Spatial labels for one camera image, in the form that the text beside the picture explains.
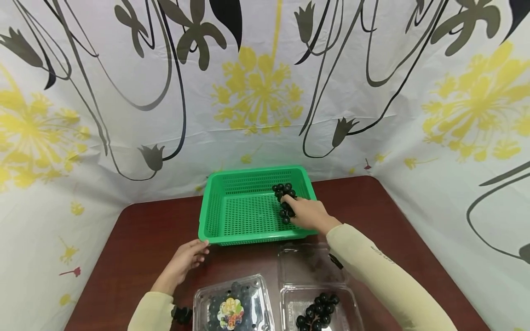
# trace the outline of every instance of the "left hand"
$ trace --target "left hand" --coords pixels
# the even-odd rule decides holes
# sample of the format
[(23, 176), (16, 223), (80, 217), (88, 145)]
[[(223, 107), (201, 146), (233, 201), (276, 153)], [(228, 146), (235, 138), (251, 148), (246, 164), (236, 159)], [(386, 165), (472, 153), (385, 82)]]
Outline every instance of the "left hand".
[(186, 274), (204, 261), (204, 255), (210, 253), (208, 241), (195, 239), (179, 247), (175, 255), (151, 288), (152, 292), (173, 295), (177, 285), (182, 284)]

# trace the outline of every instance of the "clear plastic container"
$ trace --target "clear plastic container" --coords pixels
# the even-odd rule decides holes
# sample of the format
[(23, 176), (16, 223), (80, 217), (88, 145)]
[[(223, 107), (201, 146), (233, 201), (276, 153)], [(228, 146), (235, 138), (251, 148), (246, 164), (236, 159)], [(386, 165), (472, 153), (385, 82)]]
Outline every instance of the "clear plastic container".
[(340, 303), (325, 331), (364, 331), (348, 276), (329, 257), (326, 244), (283, 245), (279, 253), (280, 311), (283, 331), (298, 331), (296, 318), (324, 292)]
[(260, 274), (212, 285), (195, 293), (193, 331), (232, 330), (274, 331), (267, 286)]

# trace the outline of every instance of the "basket rim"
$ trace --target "basket rim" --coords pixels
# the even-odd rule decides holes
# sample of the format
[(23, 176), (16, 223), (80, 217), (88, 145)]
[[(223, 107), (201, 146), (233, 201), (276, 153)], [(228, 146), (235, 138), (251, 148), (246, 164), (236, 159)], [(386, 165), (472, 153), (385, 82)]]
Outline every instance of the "basket rim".
[(222, 237), (208, 237), (205, 235), (206, 227), (206, 213), (208, 210), (209, 196), (211, 192), (211, 182), (218, 176), (230, 175), (230, 174), (242, 174), (242, 173), (256, 173), (256, 172), (267, 172), (267, 171), (277, 171), (277, 170), (291, 170), (298, 169), (302, 173), (302, 177), (307, 185), (307, 192), (311, 200), (316, 200), (315, 191), (313, 190), (313, 185), (309, 175), (307, 174), (306, 169), (301, 165), (287, 165), (287, 166), (275, 166), (275, 167), (260, 167), (260, 168), (249, 168), (249, 169), (240, 169), (240, 170), (227, 170), (219, 171), (211, 174), (208, 177), (206, 182), (206, 189), (202, 197), (202, 204), (200, 209), (199, 216), (199, 233), (198, 237), (200, 240), (208, 240), (210, 244), (227, 244), (227, 243), (237, 243), (240, 241), (260, 241), (264, 239), (299, 239), (304, 238), (309, 235), (315, 235), (316, 231), (305, 230), (302, 228), (297, 228), (293, 230), (284, 230), (284, 231), (275, 231), (275, 232), (263, 232), (259, 234), (244, 234), (244, 235), (235, 235), (235, 236), (222, 236)]

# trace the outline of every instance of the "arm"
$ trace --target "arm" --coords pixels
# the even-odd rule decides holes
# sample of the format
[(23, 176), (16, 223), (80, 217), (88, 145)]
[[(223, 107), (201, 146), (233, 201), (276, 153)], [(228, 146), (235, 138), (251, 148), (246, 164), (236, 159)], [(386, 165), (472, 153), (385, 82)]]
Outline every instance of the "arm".
[(169, 331), (173, 317), (173, 292), (192, 268), (204, 261), (209, 253), (208, 242), (198, 239), (179, 247), (150, 292), (141, 299), (129, 322), (127, 331)]
[(405, 270), (385, 256), (365, 235), (326, 212), (320, 201), (283, 199), (296, 217), (291, 221), (326, 236), (333, 254), (345, 269), (370, 288), (407, 331), (456, 331), (434, 298)]

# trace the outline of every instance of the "hand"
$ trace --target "hand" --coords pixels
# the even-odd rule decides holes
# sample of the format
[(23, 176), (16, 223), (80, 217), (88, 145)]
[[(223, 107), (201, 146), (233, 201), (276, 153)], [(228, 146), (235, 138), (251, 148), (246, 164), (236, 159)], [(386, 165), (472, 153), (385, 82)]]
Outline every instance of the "hand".
[(281, 201), (287, 202), (295, 212), (296, 216), (291, 218), (291, 222), (298, 227), (317, 230), (320, 234), (327, 235), (331, 229), (342, 225), (335, 217), (329, 216), (320, 201), (300, 197), (295, 200), (289, 195), (284, 195)]
[(208, 241), (195, 239), (176, 250), (175, 255), (151, 288), (152, 292), (173, 295), (177, 285), (182, 284), (186, 274), (204, 261), (204, 255), (210, 253)]

